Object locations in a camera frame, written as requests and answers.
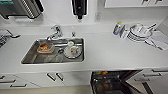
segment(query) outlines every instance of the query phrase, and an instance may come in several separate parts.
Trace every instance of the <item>soap dispenser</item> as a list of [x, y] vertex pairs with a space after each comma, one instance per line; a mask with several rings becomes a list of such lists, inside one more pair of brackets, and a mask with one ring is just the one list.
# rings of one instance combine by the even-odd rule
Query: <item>soap dispenser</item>
[[86, 15], [87, 0], [72, 0], [73, 14], [81, 21], [83, 15]]

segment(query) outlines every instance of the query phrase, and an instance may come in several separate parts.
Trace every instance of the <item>dish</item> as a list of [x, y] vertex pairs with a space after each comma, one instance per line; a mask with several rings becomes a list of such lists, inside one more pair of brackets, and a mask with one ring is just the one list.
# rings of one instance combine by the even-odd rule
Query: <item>dish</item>
[[67, 46], [64, 49], [64, 55], [67, 58], [76, 58], [81, 55], [82, 48], [80, 46]]
[[53, 51], [54, 45], [47, 45], [47, 43], [41, 44], [37, 49], [38, 53], [52, 53]]

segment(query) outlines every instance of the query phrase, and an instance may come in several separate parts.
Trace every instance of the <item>bottle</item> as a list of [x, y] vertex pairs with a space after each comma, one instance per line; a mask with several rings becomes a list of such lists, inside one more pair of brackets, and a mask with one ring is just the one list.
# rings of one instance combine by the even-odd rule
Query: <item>bottle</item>
[[118, 22], [114, 28], [113, 34], [118, 35], [118, 33], [120, 32], [120, 29], [121, 29], [121, 22]]

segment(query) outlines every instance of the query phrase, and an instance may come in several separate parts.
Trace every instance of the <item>cup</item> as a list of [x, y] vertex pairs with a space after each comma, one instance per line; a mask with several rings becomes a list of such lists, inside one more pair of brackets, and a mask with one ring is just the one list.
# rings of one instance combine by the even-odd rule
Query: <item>cup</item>
[[135, 32], [140, 32], [142, 29], [143, 25], [142, 24], [136, 24], [134, 25], [134, 27], [132, 28]]

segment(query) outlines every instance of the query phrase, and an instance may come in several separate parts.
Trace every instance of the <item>stainless steel sink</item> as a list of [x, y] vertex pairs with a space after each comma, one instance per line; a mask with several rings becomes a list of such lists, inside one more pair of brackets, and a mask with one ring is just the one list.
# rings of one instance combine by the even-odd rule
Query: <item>stainless steel sink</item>
[[[73, 39], [57, 39], [51, 40], [50, 42], [55, 46], [52, 53], [38, 53], [37, 49], [41, 43], [46, 40], [36, 40], [26, 56], [22, 60], [22, 64], [42, 64], [42, 63], [68, 63], [68, 62], [82, 62], [84, 60], [84, 40], [82, 38], [73, 38]], [[67, 43], [73, 41], [74, 45], [81, 47], [82, 51], [78, 57], [68, 58], [64, 55], [64, 49], [68, 46]], [[50, 57], [55, 58], [46, 62], [46, 58]]]

